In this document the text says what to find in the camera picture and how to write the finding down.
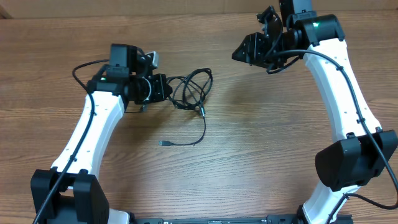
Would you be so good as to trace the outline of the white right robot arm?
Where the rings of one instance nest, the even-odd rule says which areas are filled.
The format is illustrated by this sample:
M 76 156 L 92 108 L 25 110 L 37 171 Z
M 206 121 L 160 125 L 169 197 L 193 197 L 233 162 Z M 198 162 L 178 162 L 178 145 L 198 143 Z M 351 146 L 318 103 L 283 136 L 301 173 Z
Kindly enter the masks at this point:
M 272 10 L 257 15 L 262 32 L 249 34 L 234 60 L 279 73 L 298 60 L 310 70 L 330 119 L 332 145 L 315 156 L 319 178 L 294 223 L 348 223 L 338 212 L 358 189 L 382 171 L 397 148 L 395 131 L 385 131 L 369 109 L 348 57 L 345 34 L 333 14 L 283 21 Z

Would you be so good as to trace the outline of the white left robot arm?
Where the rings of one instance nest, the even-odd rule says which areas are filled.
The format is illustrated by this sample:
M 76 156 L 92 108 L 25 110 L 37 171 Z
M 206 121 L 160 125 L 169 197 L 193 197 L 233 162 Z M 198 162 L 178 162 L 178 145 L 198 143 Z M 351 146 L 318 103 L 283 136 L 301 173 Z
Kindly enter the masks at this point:
M 75 130 L 49 170 L 30 181 L 34 223 L 132 223 L 133 214 L 112 209 L 98 176 L 110 137 L 130 101 L 147 105 L 172 93 L 164 74 L 94 75 Z

